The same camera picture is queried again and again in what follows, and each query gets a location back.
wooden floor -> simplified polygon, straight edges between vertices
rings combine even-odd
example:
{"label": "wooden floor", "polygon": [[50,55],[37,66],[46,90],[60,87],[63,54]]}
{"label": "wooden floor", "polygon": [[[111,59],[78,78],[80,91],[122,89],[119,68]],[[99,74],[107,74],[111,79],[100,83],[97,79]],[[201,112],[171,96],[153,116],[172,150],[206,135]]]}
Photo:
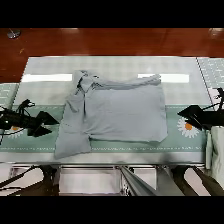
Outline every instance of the wooden floor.
{"label": "wooden floor", "polygon": [[224,28],[0,28],[0,82],[19,82],[28,57],[136,55],[224,57]]}

table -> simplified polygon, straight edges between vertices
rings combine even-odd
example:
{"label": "table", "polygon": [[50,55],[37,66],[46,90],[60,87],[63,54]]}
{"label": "table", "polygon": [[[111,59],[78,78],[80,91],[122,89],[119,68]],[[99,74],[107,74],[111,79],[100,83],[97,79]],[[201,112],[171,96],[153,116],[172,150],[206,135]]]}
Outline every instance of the table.
{"label": "table", "polygon": [[16,163],[63,163],[63,164],[170,164],[203,163],[205,135],[197,134],[189,139],[177,128],[180,117],[177,112],[190,104],[210,105],[202,72],[195,57],[152,57],[152,56],[63,56],[30,57],[13,105],[30,99],[37,108],[31,111],[49,111],[61,119],[66,96],[72,90],[72,73],[75,70],[91,70],[96,75],[110,80],[128,80],[149,74],[161,74],[167,109],[167,122],[171,122],[169,133],[175,134],[169,145],[138,145],[127,148],[108,143],[99,146],[93,142],[93,152],[60,160],[53,156],[54,145],[36,147],[52,142],[55,136],[46,135],[36,143],[35,139],[22,137],[9,139],[4,136],[0,147],[0,162]]}

yellow flower center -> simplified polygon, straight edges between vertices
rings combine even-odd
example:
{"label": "yellow flower center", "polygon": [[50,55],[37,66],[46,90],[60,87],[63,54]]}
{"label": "yellow flower center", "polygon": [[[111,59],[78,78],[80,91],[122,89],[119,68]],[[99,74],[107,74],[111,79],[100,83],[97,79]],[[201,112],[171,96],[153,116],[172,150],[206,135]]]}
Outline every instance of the yellow flower center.
{"label": "yellow flower center", "polygon": [[191,125],[191,124],[186,123],[186,124],[185,124],[185,128],[186,128],[187,130],[191,130],[191,129],[192,129],[192,125]]}
{"label": "yellow flower center", "polygon": [[12,126],[12,130],[13,131],[17,131],[17,130],[19,130],[19,128],[18,127],[15,127],[15,126]]}

gray shirt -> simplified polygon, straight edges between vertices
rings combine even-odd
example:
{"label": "gray shirt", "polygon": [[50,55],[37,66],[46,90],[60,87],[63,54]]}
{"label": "gray shirt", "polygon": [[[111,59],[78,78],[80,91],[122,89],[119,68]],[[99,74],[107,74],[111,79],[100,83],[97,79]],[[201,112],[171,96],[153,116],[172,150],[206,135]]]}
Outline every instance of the gray shirt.
{"label": "gray shirt", "polygon": [[162,141],[167,136],[159,75],[114,82],[76,71],[56,141],[56,158],[91,151],[89,139]]}

daisy print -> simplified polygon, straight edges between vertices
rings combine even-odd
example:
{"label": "daisy print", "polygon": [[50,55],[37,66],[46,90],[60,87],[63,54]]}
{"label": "daisy print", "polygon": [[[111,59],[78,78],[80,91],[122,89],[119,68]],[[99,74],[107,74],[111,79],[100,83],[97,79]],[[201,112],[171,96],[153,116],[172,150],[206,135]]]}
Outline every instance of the daisy print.
{"label": "daisy print", "polygon": [[8,135],[8,138],[18,138],[20,135],[23,134],[22,128],[16,127],[16,126],[12,126],[7,132],[6,134],[10,134]]}
{"label": "daisy print", "polygon": [[194,138],[199,133],[199,131],[191,124],[188,124],[183,117],[179,119],[177,127],[178,130],[182,132],[182,135],[188,138]]}

